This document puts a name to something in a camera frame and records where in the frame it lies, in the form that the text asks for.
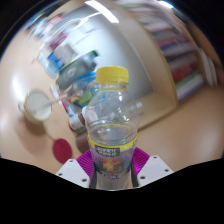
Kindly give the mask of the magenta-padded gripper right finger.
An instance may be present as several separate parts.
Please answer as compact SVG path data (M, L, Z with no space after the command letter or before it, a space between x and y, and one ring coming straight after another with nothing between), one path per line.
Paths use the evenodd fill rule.
M148 155L135 148L131 166L131 182L134 188L146 186L172 173L172 169L158 155Z

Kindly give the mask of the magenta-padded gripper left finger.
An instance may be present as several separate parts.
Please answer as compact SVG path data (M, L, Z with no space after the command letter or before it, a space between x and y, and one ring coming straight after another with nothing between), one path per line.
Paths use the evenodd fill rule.
M86 151L77 159L68 159L56 175L83 188L95 189L97 185L90 151Z

